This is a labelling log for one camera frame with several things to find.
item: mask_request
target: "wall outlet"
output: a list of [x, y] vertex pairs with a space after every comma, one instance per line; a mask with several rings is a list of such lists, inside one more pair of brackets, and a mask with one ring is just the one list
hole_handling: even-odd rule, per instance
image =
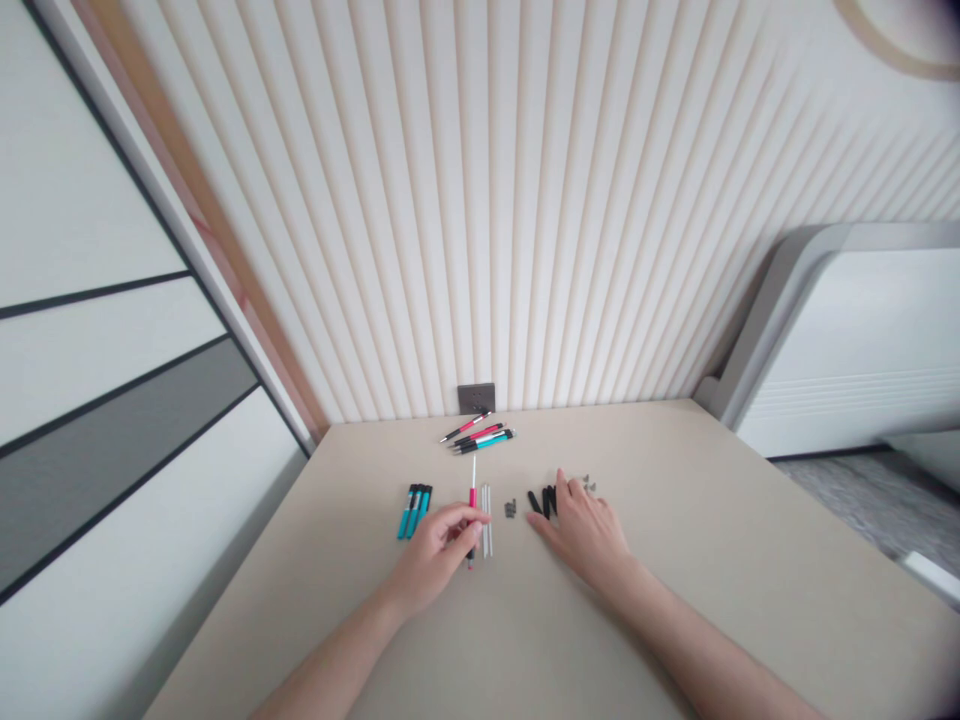
[[457, 397], [461, 415], [476, 415], [484, 408], [490, 412], [497, 409], [497, 391], [493, 383], [457, 385]]

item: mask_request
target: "floor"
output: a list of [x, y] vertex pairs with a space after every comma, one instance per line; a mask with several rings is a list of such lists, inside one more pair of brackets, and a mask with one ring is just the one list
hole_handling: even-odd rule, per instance
[[774, 464], [888, 557], [916, 550], [960, 577], [960, 494], [906, 456], [882, 450]]

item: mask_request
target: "circular wall decoration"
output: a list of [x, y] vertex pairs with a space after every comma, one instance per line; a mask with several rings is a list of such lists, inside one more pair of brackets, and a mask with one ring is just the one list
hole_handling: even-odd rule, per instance
[[834, 0], [853, 34], [899, 72], [960, 81], [960, 12], [946, 0]]

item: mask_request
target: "teal pen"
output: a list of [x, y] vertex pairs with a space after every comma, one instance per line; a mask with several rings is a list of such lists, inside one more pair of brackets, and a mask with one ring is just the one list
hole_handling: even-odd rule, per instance
[[[427, 511], [430, 509], [430, 494], [433, 492], [433, 485], [424, 485], [423, 486], [423, 497], [420, 498], [420, 513], [417, 515], [417, 519], [413, 523], [413, 532], [417, 531], [417, 528], [420, 527], [420, 521], [423, 520], [423, 516], [427, 514]], [[413, 533], [408, 533], [407, 537], [411, 537]]]
[[477, 442], [476, 445], [463, 445], [459, 448], [454, 449], [454, 455], [466, 455], [468, 452], [473, 452], [474, 450], [483, 450], [485, 447], [490, 447], [491, 445], [496, 445], [498, 442], [505, 442], [511, 438], [517, 436], [516, 430], [506, 430], [503, 435], [498, 435], [495, 438], [487, 440], [486, 442]]
[[426, 485], [417, 485], [416, 492], [413, 495], [413, 507], [410, 508], [410, 518], [407, 520], [407, 540], [413, 537], [413, 529], [417, 526], [417, 514], [420, 511], [420, 499], [423, 497], [423, 489]]
[[413, 507], [413, 492], [417, 489], [416, 485], [411, 485], [407, 492], [407, 502], [403, 506], [403, 517], [400, 518], [400, 529], [397, 530], [397, 540], [403, 540], [403, 531], [407, 529], [407, 518], [410, 517], [410, 509]]

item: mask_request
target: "beige tabletop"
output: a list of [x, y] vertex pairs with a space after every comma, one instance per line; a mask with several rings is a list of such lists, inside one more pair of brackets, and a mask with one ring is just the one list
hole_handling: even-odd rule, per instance
[[[384, 653], [363, 718], [693, 717], [643, 647], [543, 546], [527, 490], [590, 473], [633, 551], [833, 718], [935, 717], [960, 688], [960, 616], [691, 401], [498, 413], [476, 453], [494, 551]], [[334, 427], [147, 717], [242, 717], [383, 579], [410, 483], [464, 500], [452, 418]], [[515, 519], [503, 504], [516, 498]]]

